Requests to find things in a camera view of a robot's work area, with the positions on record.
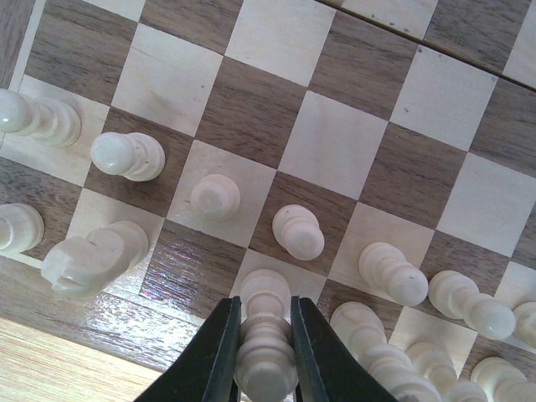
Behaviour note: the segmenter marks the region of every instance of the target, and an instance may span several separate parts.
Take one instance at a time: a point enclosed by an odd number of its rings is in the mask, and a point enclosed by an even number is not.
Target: white chess piece
[[[317,217],[301,205],[281,208],[272,222],[277,243],[298,260],[314,260],[324,250],[324,235]]]
[[[451,358],[429,342],[413,344],[407,351],[417,373],[429,379],[443,402],[487,402],[480,386],[466,379],[458,379]]]
[[[52,283],[53,291],[91,297],[138,264],[148,250],[149,240],[141,226],[115,222],[91,231],[85,239],[59,242],[44,258],[41,276]]]
[[[355,301],[344,303],[333,313],[330,325],[359,364],[397,400],[441,400],[432,383],[415,371],[410,358],[387,343],[384,326],[370,308]]]
[[[280,402],[298,384],[291,326],[283,318],[291,291],[277,272],[257,270],[242,281],[240,299],[247,319],[240,328],[234,378],[253,402]]]
[[[147,134],[104,132],[91,145],[91,160],[99,170],[133,182],[148,182],[164,169],[160,143]]]
[[[22,253],[43,238],[43,218],[26,204],[0,205],[0,251]]]
[[[373,288],[385,291],[404,306],[416,306],[426,299],[426,276],[408,261],[402,251],[387,243],[372,243],[359,256],[359,273]]]
[[[536,302],[517,306],[513,314],[517,321],[513,334],[531,348],[536,348]]]
[[[536,384],[502,358],[485,358],[471,373],[474,381],[484,389],[489,402],[534,402]]]
[[[49,147],[68,147],[80,136],[80,117],[61,100],[0,90],[0,131],[31,136]]]
[[[463,319],[470,328],[489,339],[506,339],[516,326],[512,310],[480,293],[472,279],[456,271],[435,275],[430,281],[428,298],[441,314]]]
[[[223,174],[209,174],[193,188],[190,204],[203,219],[228,219],[240,206],[240,190],[231,178]]]

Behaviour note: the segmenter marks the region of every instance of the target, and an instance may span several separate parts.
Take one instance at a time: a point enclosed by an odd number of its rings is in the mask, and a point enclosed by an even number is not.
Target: light wood surface
[[[131,401],[160,375],[0,318],[0,399]]]

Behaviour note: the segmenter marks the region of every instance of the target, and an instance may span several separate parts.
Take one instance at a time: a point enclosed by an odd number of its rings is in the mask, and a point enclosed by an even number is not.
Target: light square
[[[504,67],[507,77],[519,80],[536,88],[536,2],[528,8],[518,38],[513,45],[508,62]]]
[[[467,151],[497,77],[420,46],[391,121]]]
[[[190,193],[209,174],[223,174],[240,190],[236,214],[225,220],[206,220],[194,213]],[[194,141],[178,182],[167,218],[235,245],[247,247],[259,220],[276,170],[217,147]]]
[[[139,24],[112,105],[195,136],[222,56]]]
[[[404,307],[389,343],[404,351],[418,342],[434,343],[448,354],[460,375],[476,339],[476,331]]]
[[[0,157],[83,186],[91,165],[91,144],[101,134],[109,107],[28,75],[23,78],[20,93],[32,98],[45,96],[62,100],[73,106],[80,116],[82,132],[75,144],[65,148],[47,147],[31,137],[7,134],[0,148]]]
[[[164,218],[83,188],[66,238],[86,237],[94,229],[104,228],[121,220],[130,220],[145,230],[149,238],[149,252],[138,265],[113,281],[106,291],[121,289],[137,294],[142,287]]]
[[[252,271],[267,269],[282,274],[291,289],[292,296],[309,297],[315,304],[318,302],[322,288],[326,283],[326,277],[304,270],[295,265],[287,264],[268,255],[257,253],[253,250],[245,252],[242,265],[234,280],[233,288],[229,297],[240,295],[240,286],[244,278]]]
[[[343,8],[423,39],[437,2],[438,0],[345,0]]]
[[[311,0],[245,0],[225,55],[308,86],[334,16]]]
[[[361,278],[358,271],[361,252],[368,245],[382,241],[401,250],[407,261],[420,267],[433,235],[432,229],[358,203],[329,272],[329,279],[393,301],[387,293],[370,287]]]
[[[536,202],[536,179],[467,154],[437,229],[511,257]]]
[[[387,121],[308,91],[279,170],[358,199]]]

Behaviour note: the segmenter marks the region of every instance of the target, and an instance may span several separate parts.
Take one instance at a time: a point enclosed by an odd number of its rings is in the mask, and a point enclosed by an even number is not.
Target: white pawn
[[[415,372],[410,358],[387,343],[384,326],[370,308],[355,301],[344,303],[330,325],[359,364],[397,400],[441,400],[431,382]]]
[[[536,302],[516,307],[513,314],[517,321],[513,334],[531,348],[536,348]]]
[[[324,235],[317,217],[301,205],[281,208],[274,216],[272,230],[277,243],[298,260],[314,260],[324,250]]]
[[[359,256],[359,273],[373,288],[386,292],[403,306],[416,306],[426,299],[426,276],[387,243],[372,243]]]
[[[470,328],[489,339],[506,339],[516,326],[512,310],[480,293],[472,279],[456,271],[435,275],[430,281],[428,298],[439,312],[449,318],[463,319]]]
[[[433,343],[415,343],[406,353],[417,372],[439,391],[443,402],[487,402],[486,393],[479,385],[458,380],[451,358]]]
[[[502,358],[485,358],[471,373],[474,381],[484,389],[489,402],[534,402],[536,384]]]
[[[209,174],[193,188],[190,204],[203,219],[228,219],[240,206],[240,190],[231,178],[223,174]]]
[[[121,221],[91,231],[85,239],[71,237],[46,255],[41,276],[52,290],[66,296],[92,297],[149,250],[147,234],[133,222]]]
[[[164,169],[160,143],[147,134],[104,132],[91,145],[91,160],[99,170],[133,182],[148,182]]]
[[[298,384],[291,326],[284,320],[291,291],[277,272],[257,270],[242,281],[240,299],[247,319],[240,328],[234,379],[253,402],[280,402]]]
[[[26,204],[0,205],[0,251],[22,253],[43,238],[43,218]]]
[[[0,131],[31,136],[49,147],[68,147],[80,136],[80,117],[66,103],[0,90]]]

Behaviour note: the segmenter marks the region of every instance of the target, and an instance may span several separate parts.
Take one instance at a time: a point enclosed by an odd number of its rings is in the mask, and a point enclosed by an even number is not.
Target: chessboard
[[[428,279],[459,271],[511,308],[536,301],[536,3],[37,0],[26,12],[3,87],[70,104],[82,133],[66,148],[2,136],[0,199],[35,207],[45,233],[0,256],[1,317],[165,370],[221,298],[268,268],[326,319],[363,302],[390,343],[439,343],[463,378],[500,356],[536,381],[536,350],[428,300],[402,307],[357,269],[383,241]],[[107,131],[156,138],[162,174],[99,171],[90,146]],[[223,223],[189,204],[210,173],[241,191]],[[318,218],[314,260],[272,234],[288,204]],[[118,220],[148,233],[147,258],[92,300],[53,293],[47,252]]]

